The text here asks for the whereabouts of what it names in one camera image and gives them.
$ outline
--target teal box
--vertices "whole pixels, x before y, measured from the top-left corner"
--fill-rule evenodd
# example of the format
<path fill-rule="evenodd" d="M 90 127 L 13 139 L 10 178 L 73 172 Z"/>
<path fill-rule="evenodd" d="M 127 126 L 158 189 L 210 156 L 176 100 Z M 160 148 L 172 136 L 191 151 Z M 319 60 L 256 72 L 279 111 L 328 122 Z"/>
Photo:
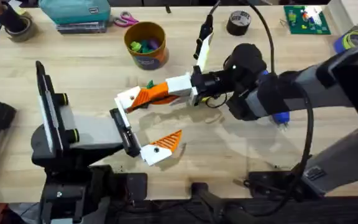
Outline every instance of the teal box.
<path fill-rule="evenodd" d="M 108 21 L 107 0 L 40 0 L 39 7 L 56 24 Z"/>

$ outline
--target orange and white object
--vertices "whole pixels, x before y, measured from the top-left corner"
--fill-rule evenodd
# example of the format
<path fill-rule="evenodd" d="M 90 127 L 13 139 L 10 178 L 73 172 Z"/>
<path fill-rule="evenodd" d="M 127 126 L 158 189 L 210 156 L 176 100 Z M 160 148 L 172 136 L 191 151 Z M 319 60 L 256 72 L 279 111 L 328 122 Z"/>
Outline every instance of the orange and white object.
<path fill-rule="evenodd" d="M 179 145 L 180 138 L 181 130 L 143 146 L 140 155 L 149 166 L 156 164 L 173 154 Z"/>
<path fill-rule="evenodd" d="M 190 73 L 186 73 L 179 77 L 168 78 L 165 82 L 155 85 L 150 89 L 137 86 L 119 93 L 114 101 L 117 104 L 117 109 L 120 112 L 126 128 L 131 128 L 126 114 L 136 110 L 142 105 L 169 104 L 178 100 L 183 101 L 183 99 L 191 102 L 189 98 L 195 95 L 193 93 L 195 88 L 192 87 L 190 78 Z M 178 146 L 180 136 L 181 131 L 178 131 L 143 147 L 137 141 L 143 160 L 151 166 L 170 157 Z"/>

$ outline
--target black tape roll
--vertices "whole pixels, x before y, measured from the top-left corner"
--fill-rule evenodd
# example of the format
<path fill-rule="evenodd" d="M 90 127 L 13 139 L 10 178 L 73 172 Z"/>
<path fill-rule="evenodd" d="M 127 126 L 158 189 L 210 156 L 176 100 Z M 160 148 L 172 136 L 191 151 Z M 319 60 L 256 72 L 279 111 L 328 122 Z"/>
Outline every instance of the black tape roll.
<path fill-rule="evenodd" d="M 3 1 L 2 5 L 4 12 L 0 15 L 0 23 L 13 33 L 22 32 L 27 27 L 27 24 L 20 18 L 10 4 Z"/>
<path fill-rule="evenodd" d="M 230 14 L 226 29 L 231 35 L 244 35 L 251 23 L 251 16 L 244 11 L 234 11 Z"/>

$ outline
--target roll of tape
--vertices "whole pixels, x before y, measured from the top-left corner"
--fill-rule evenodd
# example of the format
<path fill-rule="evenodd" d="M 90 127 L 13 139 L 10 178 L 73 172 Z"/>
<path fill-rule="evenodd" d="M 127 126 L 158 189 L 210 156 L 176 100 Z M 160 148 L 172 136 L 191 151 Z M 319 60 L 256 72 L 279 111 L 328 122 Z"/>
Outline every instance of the roll of tape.
<path fill-rule="evenodd" d="M 358 30 L 354 30 L 352 32 L 343 35 L 334 43 L 334 49 L 337 54 L 357 46 L 358 46 Z"/>
<path fill-rule="evenodd" d="M 11 32 L 9 29 L 5 27 L 5 31 L 11 36 L 10 39 L 13 42 L 23 42 L 33 37 L 37 32 L 35 24 L 32 20 L 27 16 L 20 16 L 20 18 L 26 23 L 26 27 L 24 30 L 20 32 Z"/>
<path fill-rule="evenodd" d="M 226 25 L 227 31 L 231 35 L 244 35 L 251 23 L 251 16 L 244 11 L 234 11 L 230 14 Z"/>

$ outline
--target blue part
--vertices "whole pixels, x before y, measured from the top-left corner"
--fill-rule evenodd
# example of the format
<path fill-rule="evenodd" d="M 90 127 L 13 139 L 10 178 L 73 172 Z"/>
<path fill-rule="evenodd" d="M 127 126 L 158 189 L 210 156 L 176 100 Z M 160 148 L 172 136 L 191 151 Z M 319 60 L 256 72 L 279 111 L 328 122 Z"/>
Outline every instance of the blue part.
<path fill-rule="evenodd" d="M 267 74 L 269 74 L 267 70 L 264 70 L 262 72 L 262 75 L 267 75 Z M 273 114 L 272 118 L 276 124 L 287 124 L 288 122 L 290 122 L 290 112 Z"/>
<path fill-rule="evenodd" d="M 346 50 L 342 43 L 343 37 L 344 35 L 334 42 L 334 50 L 337 54 Z"/>

